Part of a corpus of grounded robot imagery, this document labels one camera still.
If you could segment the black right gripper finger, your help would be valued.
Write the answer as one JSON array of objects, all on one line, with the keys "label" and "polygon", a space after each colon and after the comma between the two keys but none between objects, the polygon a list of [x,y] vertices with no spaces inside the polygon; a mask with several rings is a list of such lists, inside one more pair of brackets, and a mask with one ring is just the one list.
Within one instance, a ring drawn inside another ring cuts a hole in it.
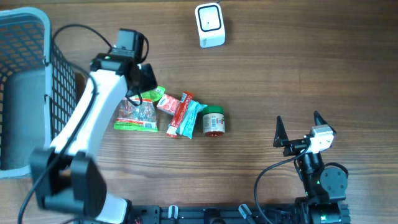
[{"label": "black right gripper finger", "polygon": [[336,134],[336,131],[323,119],[318,111],[313,112],[315,125],[313,127],[313,134]]},{"label": "black right gripper finger", "polygon": [[274,136],[274,147],[285,147],[288,145],[289,138],[287,136],[283,120],[281,116],[278,116],[276,119],[276,130]]}]

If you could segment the red stick packet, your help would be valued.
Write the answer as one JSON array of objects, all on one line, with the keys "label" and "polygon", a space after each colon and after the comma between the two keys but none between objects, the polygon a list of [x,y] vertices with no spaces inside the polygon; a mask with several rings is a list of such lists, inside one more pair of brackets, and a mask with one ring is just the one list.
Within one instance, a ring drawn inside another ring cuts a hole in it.
[{"label": "red stick packet", "polygon": [[194,94],[189,91],[183,92],[180,104],[166,132],[168,136],[177,138],[177,128],[181,125],[193,96]]}]

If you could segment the teal packet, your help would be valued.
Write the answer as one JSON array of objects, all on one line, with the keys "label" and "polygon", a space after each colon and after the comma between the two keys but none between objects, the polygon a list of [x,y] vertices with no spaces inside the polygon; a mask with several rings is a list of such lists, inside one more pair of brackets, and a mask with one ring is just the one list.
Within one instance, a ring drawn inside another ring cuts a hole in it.
[{"label": "teal packet", "polygon": [[180,126],[177,128],[177,134],[186,136],[188,138],[193,137],[193,130],[195,127],[198,113],[202,112],[208,105],[200,104],[195,100],[191,100],[188,109],[185,113],[184,119]]}]

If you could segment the green lid jar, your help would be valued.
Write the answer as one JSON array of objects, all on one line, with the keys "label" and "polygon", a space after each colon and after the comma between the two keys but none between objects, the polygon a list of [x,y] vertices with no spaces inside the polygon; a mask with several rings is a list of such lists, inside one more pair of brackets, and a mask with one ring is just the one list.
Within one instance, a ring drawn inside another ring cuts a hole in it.
[{"label": "green lid jar", "polygon": [[225,133],[224,110],[211,105],[203,109],[203,132],[208,137],[219,137]]}]

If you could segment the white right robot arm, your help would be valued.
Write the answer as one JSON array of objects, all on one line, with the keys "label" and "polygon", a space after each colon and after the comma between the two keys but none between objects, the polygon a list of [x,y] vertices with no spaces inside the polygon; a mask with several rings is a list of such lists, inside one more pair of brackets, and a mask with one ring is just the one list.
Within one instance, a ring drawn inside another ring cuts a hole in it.
[{"label": "white right robot arm", "polygon": [[285,157],[294,156],[294,166],[306,196],[295,199],[290,209],[292,223],[350,223],[346,200],[349,172],[336,162],[323,162],[321,152],[332,147],[336,131],[313,113],[315,125],[302,139],[290,140],[282,117],[278,116],[274,147],[282,147]]}]

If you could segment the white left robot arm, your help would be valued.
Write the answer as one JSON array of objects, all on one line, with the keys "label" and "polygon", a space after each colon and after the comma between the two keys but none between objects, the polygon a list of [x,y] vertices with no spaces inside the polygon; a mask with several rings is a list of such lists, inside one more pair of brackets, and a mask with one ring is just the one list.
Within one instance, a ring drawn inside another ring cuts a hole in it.
[{"label": "white left robot arm", "polygon": [[114,110],[127,96],[157,87],[150,64],[134,57],[98,54],[90,63],[90,82],[70,119],[48,149],[30,157],[33,186],[17,221],[33,195],[43,210],[70,213],[98,223],[127,223],[129,200],[109,193],[95,157]]}]

